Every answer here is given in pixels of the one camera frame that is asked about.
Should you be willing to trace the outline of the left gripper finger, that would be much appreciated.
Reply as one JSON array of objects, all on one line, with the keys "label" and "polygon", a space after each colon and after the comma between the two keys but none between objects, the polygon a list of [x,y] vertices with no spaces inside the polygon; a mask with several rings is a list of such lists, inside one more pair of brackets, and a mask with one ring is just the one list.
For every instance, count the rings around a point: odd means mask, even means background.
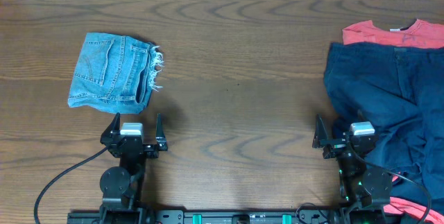
[{"label": "left gripper finger", "polygon": [[158,146],[167,146],[167,139],[164,134],[161,114],[157,115],[155,138]]},{"label": "left gripper finger", "polygon": [[109,126],[102,133],[103,141],[112,141],[120,133],[120,114],[116,113]]}]

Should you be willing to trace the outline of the dark navy blue shorts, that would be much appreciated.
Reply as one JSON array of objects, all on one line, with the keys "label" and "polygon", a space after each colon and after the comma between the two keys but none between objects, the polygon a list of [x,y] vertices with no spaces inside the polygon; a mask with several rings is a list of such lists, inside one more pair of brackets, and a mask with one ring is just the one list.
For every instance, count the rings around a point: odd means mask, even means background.
[{"label": "dark navy blue shorts", "polygon": [[443,50],[333,43],[324,83],[336,129],[371,122],[366,161],[408,178],[391,195],[443,213]]}]

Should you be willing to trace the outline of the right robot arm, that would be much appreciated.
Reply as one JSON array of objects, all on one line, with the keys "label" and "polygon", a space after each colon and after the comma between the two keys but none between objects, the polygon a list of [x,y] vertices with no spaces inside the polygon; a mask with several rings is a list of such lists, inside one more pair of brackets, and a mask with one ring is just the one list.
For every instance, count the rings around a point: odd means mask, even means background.
[{"label": "right robot arm", "polygon": [[368,121],[353,123],[340,137],[331,138],[320,115],[312,147],[323,150],[323,158],[339,165],[339,191],[345,201],[335,210],[320,213],[326,223],[385,223],[384,206],[390,203],[391,175],[366,163],[375,147],[376,134]]}]

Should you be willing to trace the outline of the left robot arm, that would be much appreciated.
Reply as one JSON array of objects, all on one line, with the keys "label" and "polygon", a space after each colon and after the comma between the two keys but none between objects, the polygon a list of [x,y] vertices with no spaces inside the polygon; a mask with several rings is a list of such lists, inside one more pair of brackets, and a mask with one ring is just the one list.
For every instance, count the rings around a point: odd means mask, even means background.
[{"label": "left robot arm", "polygon": [[101,176],[103,197],[97,223],[156,222],[154,211],[142,204],[141,197],[147,159],[157,159],[159,152],[168,150],[160,115],[157,115],[155,140],[154,144],[145,144],[143,125],[121,125],[119,113],[103,131],[100,142],[113,157],[119,159],[119,165],[106,170]]}]

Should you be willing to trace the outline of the folded light blue denim shorts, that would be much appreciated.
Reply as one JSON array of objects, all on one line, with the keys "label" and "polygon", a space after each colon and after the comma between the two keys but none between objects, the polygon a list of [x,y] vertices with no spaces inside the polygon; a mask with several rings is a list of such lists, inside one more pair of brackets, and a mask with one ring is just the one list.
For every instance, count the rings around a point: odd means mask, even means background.
[{"label": "folded light blue denim shorts", "polygon": [[89,106],[111,114],[139,114],[160,88],[164,66],[158,46],[127,35],[88,33],[69,90],[69,107]]}]

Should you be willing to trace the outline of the red orange t-shirt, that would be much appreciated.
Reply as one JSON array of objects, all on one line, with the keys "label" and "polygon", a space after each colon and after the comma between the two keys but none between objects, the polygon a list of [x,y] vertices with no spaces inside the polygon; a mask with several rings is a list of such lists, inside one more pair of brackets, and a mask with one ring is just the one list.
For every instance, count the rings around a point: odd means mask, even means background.
[{"label": "red orange t-shirt", "polygon": [[443,48],[443,25],[421,19],[407,28],[382,30],[372,20],[361,21],[342,30],[344,44],[368,42],[420,49]]}]

